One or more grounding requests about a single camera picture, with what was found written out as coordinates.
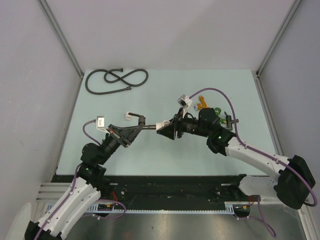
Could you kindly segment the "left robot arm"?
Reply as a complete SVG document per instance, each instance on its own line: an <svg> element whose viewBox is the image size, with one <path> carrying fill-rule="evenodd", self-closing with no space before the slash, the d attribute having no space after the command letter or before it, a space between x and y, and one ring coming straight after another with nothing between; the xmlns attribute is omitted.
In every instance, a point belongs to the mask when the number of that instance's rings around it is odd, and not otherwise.
<svg viewBox="0 0 320 240"><path fill-rule="evenodd" d="M38 221L30 221L24 234L26 240L64 240L76 222L96 201L110 196L111 188L105 177L103 164L120 147L129 147L142 130L159 131L169 121L147 125L139 119L138 124L129 127L105 126L103 117L93 121L96 128L105 132L102 142L86 144L82 149L81 163L76 167L69 188L51 210Z"/></svg>

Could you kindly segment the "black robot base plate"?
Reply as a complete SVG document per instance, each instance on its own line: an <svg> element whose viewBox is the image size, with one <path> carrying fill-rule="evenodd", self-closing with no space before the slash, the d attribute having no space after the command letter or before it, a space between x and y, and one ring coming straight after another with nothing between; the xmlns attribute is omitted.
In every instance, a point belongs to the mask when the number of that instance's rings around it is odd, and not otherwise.
<svg viewBox="0 0 320 240"><path fill-rule="evenodd" d="M242 193L238 176L120 176L107 175L109 187L101 198L112 194L127 209L213 210L226 202L248 204L258 196Z"/></svg>

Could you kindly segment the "brushed steel water faucet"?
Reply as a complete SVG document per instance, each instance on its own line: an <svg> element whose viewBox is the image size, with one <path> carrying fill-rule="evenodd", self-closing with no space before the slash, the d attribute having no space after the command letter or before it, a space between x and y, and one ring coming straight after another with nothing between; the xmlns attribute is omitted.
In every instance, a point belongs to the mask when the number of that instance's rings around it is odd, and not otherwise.
<svg viewBox="0 0 320 240"><path fill-rule="evenodd" d="M141 126L143 130L156 130L155 124L146 125L146 117L144 115L133 112L128 112L128 115L131 117L137 117L138 125Z"/></svg>

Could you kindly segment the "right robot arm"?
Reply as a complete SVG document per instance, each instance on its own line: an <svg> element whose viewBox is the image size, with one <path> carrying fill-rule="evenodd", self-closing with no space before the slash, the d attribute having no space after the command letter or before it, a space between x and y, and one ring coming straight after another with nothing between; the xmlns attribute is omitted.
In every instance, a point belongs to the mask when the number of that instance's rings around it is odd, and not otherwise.
<svg viewBox="0 0 320 240"><path fill-rule="evenodd" d="M206 145L213 153L243 161L265 173L265 176L245 175L233 185L230 194L237 201L247 196L265 196L278 198L288 207L299 210L308 196L316 196L315 179L302 157L270 154L241 141L237 134L220 125L212 108L201 109L198 118L187 117L180 109L156 132L172 140L184 133L206 137Z"/></svg>

